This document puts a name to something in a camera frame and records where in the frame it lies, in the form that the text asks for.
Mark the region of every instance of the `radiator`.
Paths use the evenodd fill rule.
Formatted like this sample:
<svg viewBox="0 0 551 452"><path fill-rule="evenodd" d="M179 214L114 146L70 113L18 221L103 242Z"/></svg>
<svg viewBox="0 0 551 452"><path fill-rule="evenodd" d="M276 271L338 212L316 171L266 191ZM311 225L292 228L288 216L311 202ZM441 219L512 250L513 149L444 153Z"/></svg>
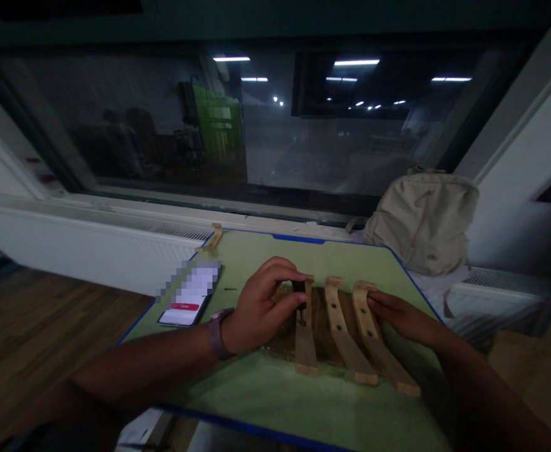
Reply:
<svg viewBox="0 0 551 452"><path fill-rule="evenodd" d="M0 251L18 264L150 296L212 232L89 209L0 208Z"/></svg>
<svg viewBox="0 0 551 452"><path fill-rule="evenodd" d="M474 267L445 298L429 301L448 327L483 349L500 330L529 334L551 303L551 281Z"/></svg>

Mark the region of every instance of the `backpack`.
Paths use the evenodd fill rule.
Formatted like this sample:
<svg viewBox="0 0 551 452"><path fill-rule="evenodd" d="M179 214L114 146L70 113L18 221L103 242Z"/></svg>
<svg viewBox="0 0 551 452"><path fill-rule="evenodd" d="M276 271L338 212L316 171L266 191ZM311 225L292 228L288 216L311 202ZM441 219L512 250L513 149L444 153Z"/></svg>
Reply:
<svg viewBox="0 0 551 452"><path fill-rule="evenodd" d="M408 270L450 273L466 262L466 231L477 200L470 179L416 166L392 181L366 223L363 242L392 249Z"/></svg>

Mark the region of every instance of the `table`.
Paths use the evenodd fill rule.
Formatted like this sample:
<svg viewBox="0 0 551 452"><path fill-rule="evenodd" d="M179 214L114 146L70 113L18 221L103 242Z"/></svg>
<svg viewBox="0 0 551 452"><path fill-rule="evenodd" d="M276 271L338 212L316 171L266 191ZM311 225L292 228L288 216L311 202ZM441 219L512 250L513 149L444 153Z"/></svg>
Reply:
<svg viewBox="0 0 551 452"><path fill-rule="evenodd" d="M388 248L224 230L214 251L194 260L221 260L222 274L203 313L235 306L246 280L271 256L282 256L323 286L341 276L350 291L357 279L406 299L437 318L425 297ZM236 288L236 291L225 291ZM157 324L164 304L153 304L122 341L164 331ZM422 397L400 394L384 379L376 387L333 376L320 364L316 378L299 375L294 363L257 350L227 363L165 397L163 409L269 438L319 450L451 450L455 411L434 353L382 328L388 347L422 387Z"/></svg>

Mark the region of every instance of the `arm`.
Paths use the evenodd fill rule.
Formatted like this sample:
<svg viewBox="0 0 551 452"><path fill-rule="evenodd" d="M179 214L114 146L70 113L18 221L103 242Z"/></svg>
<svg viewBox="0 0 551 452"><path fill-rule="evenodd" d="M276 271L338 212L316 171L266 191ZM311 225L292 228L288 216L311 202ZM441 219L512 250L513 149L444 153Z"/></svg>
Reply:
<svg viewBox="0 0 551 452"><path fill-rule="evenodd" d="M551 451L551 429L470 344L394 295L370 291L368 304L399 334L436 353L464 414L472 446L478 441L489 441L489 445L491 441L502 441L511 450Z"/></svg>
<svg viewBox="0 0 551 452"><path fill-rule="evenodd" d="M280 324L306 300L292 293L277 304L270 299L281 281L303 281L288 260L273 257L247 281L237 309L222 323L222 340L233 354L268 341ZM17 433L47 422L92 421L112 444L123 425L160 401L169 391L217 363L208 323L125 343L90 360L37 400Z"/></svg>

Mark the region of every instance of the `hand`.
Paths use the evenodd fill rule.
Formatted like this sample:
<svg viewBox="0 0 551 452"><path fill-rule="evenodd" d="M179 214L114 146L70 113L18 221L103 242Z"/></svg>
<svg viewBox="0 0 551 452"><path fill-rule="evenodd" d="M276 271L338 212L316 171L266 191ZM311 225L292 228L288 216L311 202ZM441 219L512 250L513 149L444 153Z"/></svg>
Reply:
<svg viewBox="0 0 551 452"><path fill-rule="evenodd" d="M296 271L288 259L272 257L249 278L238 298L238 307L223 321L222 339L228 352L249 352L270 340L307 295L295 292L280 300L271 301L282 281L304 281L305 275Z"/></svg>
<svg viewBox="0 0 551 452"><path fill-rule="evenodd" d="M397 333L435 351L456 336L449 328L397 296L369 291L368 304Z"/></svg>

